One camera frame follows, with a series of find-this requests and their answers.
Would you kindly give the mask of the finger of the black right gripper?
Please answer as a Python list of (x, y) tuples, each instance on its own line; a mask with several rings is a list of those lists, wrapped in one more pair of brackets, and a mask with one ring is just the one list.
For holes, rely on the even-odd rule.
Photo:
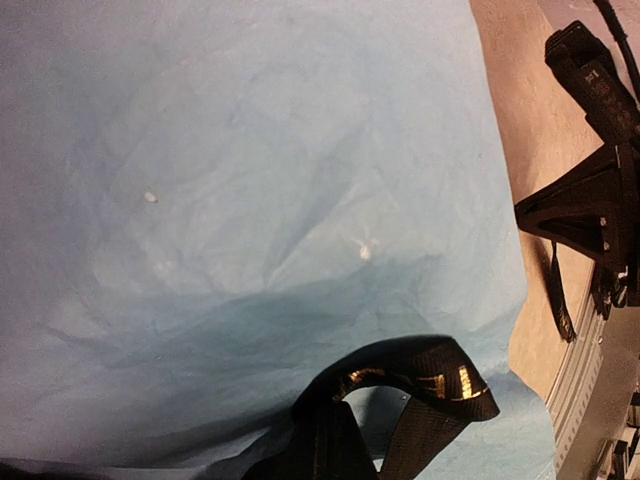
[(593, 260), (625, 258), (624, 145), (604, 145), (514, 206), (524, 232)]

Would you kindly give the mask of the black printed ribbon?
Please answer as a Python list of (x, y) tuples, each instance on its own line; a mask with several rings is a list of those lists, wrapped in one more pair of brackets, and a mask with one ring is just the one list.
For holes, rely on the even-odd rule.
[(362, 347), (327, 367), (291, 409), (287, 446), (247, 479), (415, 479), (470, 424), (499, 407), (449, 336)]

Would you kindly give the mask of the blue wrapping paper sheet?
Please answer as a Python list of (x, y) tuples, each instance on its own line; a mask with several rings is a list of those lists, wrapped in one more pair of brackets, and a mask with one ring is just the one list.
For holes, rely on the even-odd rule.
[(5, 1), (1, 475), (239, 479), (367, 345), (499, 407), (419, 479), (551, 479), (476, 1)]

